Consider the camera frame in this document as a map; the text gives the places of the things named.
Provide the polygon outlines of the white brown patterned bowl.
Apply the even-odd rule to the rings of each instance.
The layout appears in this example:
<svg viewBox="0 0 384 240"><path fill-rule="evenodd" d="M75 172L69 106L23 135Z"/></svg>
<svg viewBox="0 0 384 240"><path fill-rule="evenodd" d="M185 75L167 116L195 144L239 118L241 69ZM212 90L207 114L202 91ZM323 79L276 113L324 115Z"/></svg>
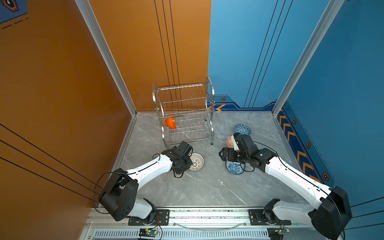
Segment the white brown patterned bowl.
<svg viewBox="0 0 384 240"><path fill-rule="evenodd" d="M192 165L189 167L190 171L193 171L193 172L200 171L205 165L205 160L203 156L199 153L191 154L190 159L192 161Z"/></svg>

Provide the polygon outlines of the orange plastic bowl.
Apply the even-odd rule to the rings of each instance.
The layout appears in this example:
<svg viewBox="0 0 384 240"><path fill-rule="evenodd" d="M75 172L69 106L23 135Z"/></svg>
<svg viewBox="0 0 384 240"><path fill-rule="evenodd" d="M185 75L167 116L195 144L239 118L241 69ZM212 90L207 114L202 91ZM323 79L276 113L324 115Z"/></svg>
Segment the orange plastic bowl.
<svg viewBox="0 0 384 240"><path fill-rule="evenodd" d="M167 118L165 119L165 124L170 129L176 129L177 128L176 120L175 120L173 114L170 114L169 116L167 116Z"/></svg>

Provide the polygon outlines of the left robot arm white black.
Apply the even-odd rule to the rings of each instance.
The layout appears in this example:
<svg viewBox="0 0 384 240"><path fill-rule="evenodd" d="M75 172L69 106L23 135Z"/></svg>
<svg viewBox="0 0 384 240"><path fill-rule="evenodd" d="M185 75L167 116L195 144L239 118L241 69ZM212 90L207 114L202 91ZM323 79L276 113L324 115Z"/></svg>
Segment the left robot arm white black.
<svg viewBox="0 0 384 240"><path fill-rule="evenodd" d="M193 147L181 142L176 147L155 154L151 161L140 167L131 170L119 168L108 173L110 177L99 194L98 202L117 222L127 217L153 222L157 207L148 199L138 199L138 191L156 177L168 172L173 172L175 177L182 177L193 165L192 153Z"/></svg>

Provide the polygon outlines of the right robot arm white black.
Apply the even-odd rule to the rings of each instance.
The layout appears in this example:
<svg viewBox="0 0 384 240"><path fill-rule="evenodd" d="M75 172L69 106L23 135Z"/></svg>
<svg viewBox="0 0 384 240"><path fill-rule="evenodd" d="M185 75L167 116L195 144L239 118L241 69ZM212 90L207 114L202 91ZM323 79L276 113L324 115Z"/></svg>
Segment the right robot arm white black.
<svg viewBox="0 0 384 240"><path fill-rule="evenodd" d="M317 182L266 148L256 152L223 148L219 156L224 162L250 164L255 169L280 180L307 201L307 204L292 204L272 199L264 207L263 212L268 224L276 225L282 221L297 222L314 227L330 240L346 238L345 227L352 219L352 211L348 194L342 188L331 188Z"/></svg>

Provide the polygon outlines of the steel two-tier dish rack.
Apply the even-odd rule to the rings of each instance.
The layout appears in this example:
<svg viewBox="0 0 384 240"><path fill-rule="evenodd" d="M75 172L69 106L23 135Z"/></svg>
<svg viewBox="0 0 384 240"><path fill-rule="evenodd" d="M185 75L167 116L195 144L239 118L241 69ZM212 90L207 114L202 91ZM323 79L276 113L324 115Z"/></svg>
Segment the steel two-tier dish rack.
<svg viewBox="0 0 384 240"><path fill-rule="evenodd" d="M215 88L209 77L198 84L161 88L153 85L152 98L166 146L205 140L214 144ZM170 114L174 115L176 129L165 124Z"/></svg>

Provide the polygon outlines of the red patterned ceramic bowl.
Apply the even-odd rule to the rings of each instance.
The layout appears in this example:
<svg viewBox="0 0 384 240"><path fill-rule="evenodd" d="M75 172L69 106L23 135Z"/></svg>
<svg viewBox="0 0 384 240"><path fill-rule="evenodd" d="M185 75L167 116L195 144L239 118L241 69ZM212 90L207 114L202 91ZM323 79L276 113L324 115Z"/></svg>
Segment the red patterned ceramic bowl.
<svg viewBox="0 0 384 240"><path fill-rule="evenodd" d="M234 135L227 138L226 144L227 144L227 147L230 149L236 149L237 148L237 144L236 144Z"/></svg>

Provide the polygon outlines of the blue white floral bowl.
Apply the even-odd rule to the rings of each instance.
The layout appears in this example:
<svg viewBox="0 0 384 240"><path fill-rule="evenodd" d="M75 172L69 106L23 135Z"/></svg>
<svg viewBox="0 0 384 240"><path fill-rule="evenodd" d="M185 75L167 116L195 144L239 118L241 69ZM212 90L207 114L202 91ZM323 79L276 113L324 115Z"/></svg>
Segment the blue white floral bowl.
<svg viewBox="0 0 384 240"><path fill-rule="evenodd" d="M245 165L242 163L226 161L226 169L233 175L241 175L245 168Z"/></svg>

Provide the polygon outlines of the dark blue patterned bowl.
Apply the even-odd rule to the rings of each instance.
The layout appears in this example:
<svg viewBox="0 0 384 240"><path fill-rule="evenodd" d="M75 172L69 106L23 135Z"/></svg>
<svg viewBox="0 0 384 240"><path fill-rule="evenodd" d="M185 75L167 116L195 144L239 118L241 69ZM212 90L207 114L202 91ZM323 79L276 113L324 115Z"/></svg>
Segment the dark blue patterned bowl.
<svg viewBox="0 0 384 240"><path fill-rule="evenodd" d="M244 124L238 124L235 126L235 132L239 133L240 135L251 135L252 130L250 127Z"/></svg>

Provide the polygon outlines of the green circuit board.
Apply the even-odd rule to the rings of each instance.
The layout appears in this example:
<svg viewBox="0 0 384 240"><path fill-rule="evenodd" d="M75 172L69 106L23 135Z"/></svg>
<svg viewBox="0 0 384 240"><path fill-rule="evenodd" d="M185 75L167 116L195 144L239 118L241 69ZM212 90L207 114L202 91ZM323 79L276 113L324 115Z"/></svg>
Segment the green circuit board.
<svg viewBox="0 0 384 240"><path fill-rule="evenodd" d="M139 230L139 239L151 240L155 239L159 231L156 229L140 229Z"/></svg>

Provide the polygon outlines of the small right circuit board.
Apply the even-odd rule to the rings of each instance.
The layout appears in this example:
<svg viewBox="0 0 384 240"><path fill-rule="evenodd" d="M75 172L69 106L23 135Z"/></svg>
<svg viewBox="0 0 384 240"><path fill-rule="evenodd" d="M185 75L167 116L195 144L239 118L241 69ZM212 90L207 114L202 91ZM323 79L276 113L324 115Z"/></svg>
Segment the small right circuit board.
<svg viewBox="0 0 384 240"><path fill-rule="evenodd" d="M286 233L289 233L290 232L290 229L288 228L280 228L278 230L275 230L275 233L278 234L278 235L284 235Z"/></svg>

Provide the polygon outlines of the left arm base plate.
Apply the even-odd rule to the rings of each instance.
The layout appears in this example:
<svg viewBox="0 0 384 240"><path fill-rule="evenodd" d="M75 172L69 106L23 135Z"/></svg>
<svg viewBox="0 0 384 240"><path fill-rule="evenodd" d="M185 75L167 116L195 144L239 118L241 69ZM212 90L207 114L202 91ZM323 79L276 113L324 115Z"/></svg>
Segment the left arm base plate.
<svg viewBox="0 0 384 240"><path fill-rule="evenodd" d="M155 226L159 224L160 226L168 226L170 220L170 210L168 209L159 209L156 210L155 218L152 221L142 220L137 217L129 218L129 226Z"/></svg>

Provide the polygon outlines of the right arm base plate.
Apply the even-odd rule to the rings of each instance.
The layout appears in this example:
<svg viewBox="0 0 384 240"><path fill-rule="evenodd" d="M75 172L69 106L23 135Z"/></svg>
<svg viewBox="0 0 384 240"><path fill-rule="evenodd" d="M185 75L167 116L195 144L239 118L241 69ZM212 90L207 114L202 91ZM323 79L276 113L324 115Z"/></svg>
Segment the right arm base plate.
<svg viewBox="0 0 384 240"><path fill-rule="evenodd" d="M279 220L272 211L265 211L264 209L250 209L248 210L250 223L252 226L277 226L292 224L289 220Z"/></svg>

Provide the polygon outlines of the aluminium front rail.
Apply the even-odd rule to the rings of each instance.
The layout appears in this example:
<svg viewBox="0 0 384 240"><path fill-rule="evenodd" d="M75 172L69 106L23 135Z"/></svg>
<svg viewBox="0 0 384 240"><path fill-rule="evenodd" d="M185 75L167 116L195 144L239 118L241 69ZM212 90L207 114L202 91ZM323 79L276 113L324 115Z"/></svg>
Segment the aluminium front rail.
<svg viewBox="0 0 384 240"><path fill-rule="evenodd" d="M81 240L144 240L140 229L156 229L151 240L323 240L314 227L292 222L290 226L252 226L248 210L258 207L159 207L170 210L168 226L129 226L129 218L115 221L104 209L92 210ZM278 235L275 230L290 229Z"/></svg>

